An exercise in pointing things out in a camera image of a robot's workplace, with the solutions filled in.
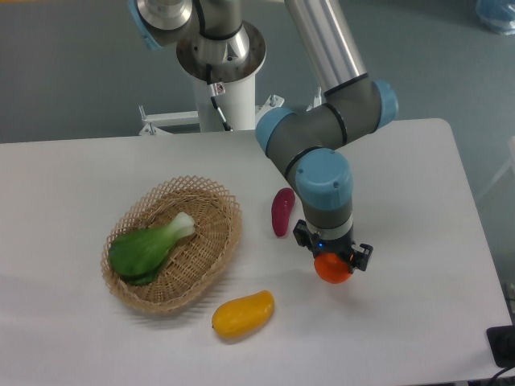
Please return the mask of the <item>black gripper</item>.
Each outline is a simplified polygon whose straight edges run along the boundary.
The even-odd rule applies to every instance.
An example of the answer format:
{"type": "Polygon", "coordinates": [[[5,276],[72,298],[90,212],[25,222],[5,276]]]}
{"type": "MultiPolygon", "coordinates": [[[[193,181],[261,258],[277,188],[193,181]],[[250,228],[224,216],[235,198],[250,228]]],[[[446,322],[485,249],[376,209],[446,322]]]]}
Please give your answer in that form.
{"type": "Polygon", "coordinates": [[[298,220],[293,234],[297,244],[301,248],[307,248],[314,258],[324,253],[334,253],[342,261],[347,261],[351,274],[356,270],[364,272],[373,254],[372,245],[354,243],[352,228],[342,237],[329,240],[322,238],[318,233],[311,233],[307,222],[298,220]]]}

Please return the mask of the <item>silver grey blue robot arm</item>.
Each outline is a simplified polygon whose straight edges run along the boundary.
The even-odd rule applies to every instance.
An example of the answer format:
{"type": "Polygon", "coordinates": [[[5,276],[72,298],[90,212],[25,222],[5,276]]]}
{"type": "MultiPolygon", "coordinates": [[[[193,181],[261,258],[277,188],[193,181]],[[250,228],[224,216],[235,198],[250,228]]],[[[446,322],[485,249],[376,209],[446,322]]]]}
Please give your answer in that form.
{"type": "Polygon", "coordinates": [[[297,243],[314,258],[333,254],[349,272],[365,270],[373,249],[353,238],[352,173],[340,148],[388,125],[398,114],[391,86],[369,78],[337,1],[289,1],[286,8],[318,80],[323,102],[295,113],[255,105],[255,77],[266,58],[261,32],[239,1],[131,1],[146,45],[175,45],[191,77],[200,129],[251,129],[299,197],[297,243]]]}

